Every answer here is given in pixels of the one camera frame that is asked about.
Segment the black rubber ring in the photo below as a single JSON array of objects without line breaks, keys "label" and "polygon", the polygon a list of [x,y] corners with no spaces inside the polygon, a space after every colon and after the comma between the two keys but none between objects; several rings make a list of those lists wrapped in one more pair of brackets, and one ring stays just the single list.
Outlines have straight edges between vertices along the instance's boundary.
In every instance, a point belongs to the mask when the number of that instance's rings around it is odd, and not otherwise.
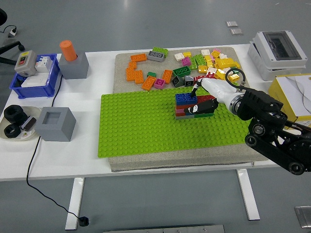
[{"label": "black rubber ring", "polygon": [[8,138],[15,138],[15,137],[19,136],[20,132],[21,132],[20,127],[18,125],[15,125],[15,124],[8,125],[4,129],[4,134]]}]

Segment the white lego brick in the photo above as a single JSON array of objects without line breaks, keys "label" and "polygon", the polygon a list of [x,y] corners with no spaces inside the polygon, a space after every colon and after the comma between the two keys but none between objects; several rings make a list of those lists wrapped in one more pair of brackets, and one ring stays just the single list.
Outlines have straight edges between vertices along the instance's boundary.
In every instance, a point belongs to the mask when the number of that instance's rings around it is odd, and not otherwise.
[{"label": "white lego brick", "polygon": [[210,55],[209,50],[201,50],[202,56]]},{"label": "white lego brick", "polygon": [[182,53],[177,53],[174,55],[177,61],[181,61],[185,58],[185,56]]},{"label": "white lego brick", "polygon": [[211,74],[216,74],[216,71],[217,71],[217,69],[216,68],[213,68],[213,67],[209,67],[208,69],[207,69],[207,74],[210,72]]},{"label": "white lego brick", "polygon": [[227,57],[227,55],[221,53],[221,54],[219,54],[219,58],[220,58],[220,59],[224,59],[224,58],[228,58],[228,57]]}]

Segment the orange lego brick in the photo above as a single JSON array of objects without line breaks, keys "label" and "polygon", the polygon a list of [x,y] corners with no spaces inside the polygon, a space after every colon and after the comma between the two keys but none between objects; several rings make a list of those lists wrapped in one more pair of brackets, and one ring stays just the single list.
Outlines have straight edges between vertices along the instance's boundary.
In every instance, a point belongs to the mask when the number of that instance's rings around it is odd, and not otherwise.
[{"label": "orange lego brick", "polygon": [[172,73],[173,73],[172,70],[169,70],[169,69],[164,70],[162,79],[165,80],[165,83],[166,83],[166,84],[169,84],[169,83],[170,83],[171,77],[172,77]]},{"label": "orange lego brick", "polygon": [[135,83],[142,84],[144,82],[144,76],[142,70],[135,70]]},{"label": "orange lego brick", "polygon": [[146,91],[150,91],[151,87],[155,84],[156,78],[152,76],[148,76],[146,81],[141,86],[142,89]]},{"label": "orange lego brick", "polygon": [[132,55],[131,56],[131,61],[132,62],[142,62],[142,61],[146,61],[147,60],[147,56],[145,53],[142,54],[137,54],[137,55]]},{"label": "orange lego brick", "polygon": [[136,62],[129,62],[129,63],[128,63],[128,67],[129,67],[129,68],[136,69],[136,68],[137,68],[137,63],[136,63]]},{"label": "orange lego brick", "polygon": [[128,82],[135,81],[135,71],[133,68],[126,68],[125,72],[126,72],[126,80]]}]

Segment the lego stack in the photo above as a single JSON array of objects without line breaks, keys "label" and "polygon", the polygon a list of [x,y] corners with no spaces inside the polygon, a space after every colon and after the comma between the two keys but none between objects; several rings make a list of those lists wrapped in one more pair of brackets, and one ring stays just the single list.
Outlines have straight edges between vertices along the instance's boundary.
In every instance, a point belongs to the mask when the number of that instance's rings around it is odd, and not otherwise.
[{"label": "lego stack", "polygon": [[176,94],[176,106],[175,106],[175,118],[176,119],[189,119],[189,118],[198,118],[198,117],[211,117],[213,113],[205,113],[205,114],[192,114],[185,113],[184,109],[191,108],[199,103],[202,103],[207,100],[213,100],[215,97],[212,95],[206,96],[194,96],[191,97],[190,93],[182,93]]}]

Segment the chair wheel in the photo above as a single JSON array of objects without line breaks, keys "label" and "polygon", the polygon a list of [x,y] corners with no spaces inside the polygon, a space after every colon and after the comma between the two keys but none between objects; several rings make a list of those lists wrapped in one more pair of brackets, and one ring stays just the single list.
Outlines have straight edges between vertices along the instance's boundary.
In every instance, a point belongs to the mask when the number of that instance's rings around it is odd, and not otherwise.
[{"label": "chair wheel", "polygon": [[24,47],[23,45],[19,45],[19,46],[18,46],[18,49],[19,49],[19,51],[24,51],[24,50],[25,50],[25,47]]}]

